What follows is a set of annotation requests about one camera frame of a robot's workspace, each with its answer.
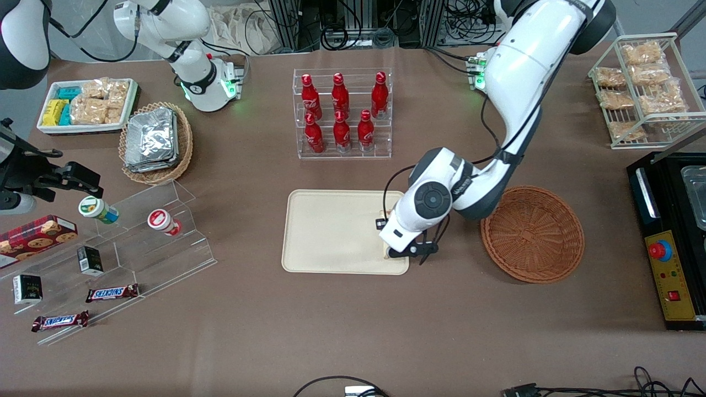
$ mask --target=brown tablecloth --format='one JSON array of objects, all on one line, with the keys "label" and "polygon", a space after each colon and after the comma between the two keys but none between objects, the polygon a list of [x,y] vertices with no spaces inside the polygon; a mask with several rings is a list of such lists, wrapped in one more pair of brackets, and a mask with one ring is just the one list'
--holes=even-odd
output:
[{"label": "brown tablecloth", "polygon": [[[460,50],[474,54],[476,49]],[[570,57],[510,184],[552,190],[586,234],[583,262],[555,285],[513,280],[488,257],[476,222],[453,214],[441,250],[402,276],[294,274],[280,265],[287,196],[295,189],[382,189],[426,150],[467,159],[493,149],[482,96],[421,50],[314,52],[252,59],[242,100],[204,114],[172,85],[167,62],[56,62],[50,81],[130,77],[140,105],[178,104],[195,151],[180,179],[218,264],[50,347],[1,297],[3,396],[291,396],[308,380],[362,377],[396,396],[495,396],[543,386],[634,386],[633,367],[657,379],[703,377],[706,336],[664,331],[625,167],[644,151],[607,147],[585,75],[601,50]],[[300,161],[294,147],[295,68],[394,67],[389,160]],[[491,125],[503,128],[494,110]],[[102,175],[115,202],[146,186],[120,171],[118,137],[31,140]],[[393,184],[404,190],[404,178]],[[82,194],[60,191],[4,230],[54,213],[78,218]],[[340,396],[333,382],[307,396]]]}]

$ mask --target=small black box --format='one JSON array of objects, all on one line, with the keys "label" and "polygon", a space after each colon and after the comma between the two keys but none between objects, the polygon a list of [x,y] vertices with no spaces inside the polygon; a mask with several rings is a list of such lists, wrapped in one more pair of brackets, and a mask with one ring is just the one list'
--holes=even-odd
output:
[{"label": "small black box", "polygon": [[94,276],[103,274],[103,263],[100,261],[100,252],[95,248],[87,246],[79,248],[78,265],[83,274]]},{"label": "small black box", "polygon": [[42,279],[38,275],[20,274],[12,279],[15,304],[42,301]]}]

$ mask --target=coca-cola bottle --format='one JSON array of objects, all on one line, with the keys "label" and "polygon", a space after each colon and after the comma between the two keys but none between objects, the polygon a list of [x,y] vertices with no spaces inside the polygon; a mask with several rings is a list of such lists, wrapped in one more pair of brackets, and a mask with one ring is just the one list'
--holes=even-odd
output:
[{"label": "coca-cola bottle", "polygon": [[321,120],[323,113],[321,111],[321,102],[318,99],[318,91],[311,82],[311,75],[302,74],[301,84],[304,86],[301,89],[301,101],[304,102],[306,113],[314,115],[316,120]]},{"label": "coca-cola bottle", "polygon": [[333,138],[336,140],[336,150],[346,153],[351,150],[351,129],[346,122],[343,112],[334,112],[336,122],[333,124]]},{"label": "coca-cola bottle", "polygon": [[346,88],[346,85],[343,83],[343,75],[341,73],[333,75],[331,97],[333,97],[333,111],[343,112],[344,119],[348,120],[350,100],[348,99],[348,88]]},{"label": "coca-cola bottle", "polygon": [[373,143],[374,131],[375,126],[370,120],[370,110],[362,110],[360,112],[360,122],[358,123],[358,143],[360,144],[360,150],[369,152],[375,148],[375,143]]},{"label": "coca-cola bottle", "polygon": [[306,142],[314,153],[322,153],[325,146],[323,143],[323,135],[321,134],[321,127],[316,123],[312,113],[307,113],[306,116],[304,116],[304,121],[306,122],[306,127],[304,127]]},{"label": "coca-cola bottle", "polygon": [[382,120],[388,118],[388,96],[390,91],[386,83],[387,76],[385,72],[379,71],[375,75],[375,87],[373,87],[373,104],[371,113],[374,119]]}]

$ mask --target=wicker basket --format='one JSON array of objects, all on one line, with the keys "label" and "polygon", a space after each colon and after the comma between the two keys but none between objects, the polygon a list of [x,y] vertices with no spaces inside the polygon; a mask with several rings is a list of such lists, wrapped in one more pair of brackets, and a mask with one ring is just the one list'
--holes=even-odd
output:
[{"label": "wicker basket", "polygon": [[[137,109],[135,114],[151,112],[158,107],[168,107],[176,113],[177,133],[179,135],[179,156],[181,159],[176,167],[142,173],[132,172],[123,166],[123,173],[135,182],[156,185],[169,179],[179,178],[184,171],[186,171],[186,168],[189,166],[191,161],[191,154],[193,152],[193,135],[191,134],[191,125],[189,125],[189,121],[186,119],[184,112],[182,112],[179,107],[172,103],[165,102],[150,103],[147,106]],[[120,133],[120,146],[118,147],[118,155],[120,156],[120,160],[123,160],[123,163],[125,163],[125,139],[127,135],[127,128],[127,124],[123,126],[123,131]]]},{"label": "wicker basket", "polygon": [[563,280],[581,262],[583,229],[557,195],[535,186],[505,191],[498,208],[481,221],[488,254],[512,277],[528,283]]}]

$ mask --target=yellow panel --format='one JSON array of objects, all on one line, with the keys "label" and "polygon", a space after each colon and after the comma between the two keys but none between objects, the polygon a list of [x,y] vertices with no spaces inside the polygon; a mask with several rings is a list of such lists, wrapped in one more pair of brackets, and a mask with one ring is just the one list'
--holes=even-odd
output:
[{"label": "yellow panel", "polygon": [[[645,238],[645,245],[649,249],[649,246],[658,240],[664,240],[671,245],[671,258],[668,261],[662,262],[650,256],[652,277],[654,277],[654,284],[657,285],[664,318],[667,321],[694,321],[696,316],[694,306],[691,304],[691,295],[686,287],[671,230]],[[680,300],[670,301],[667,295],[670,291],[677,291]]]}]

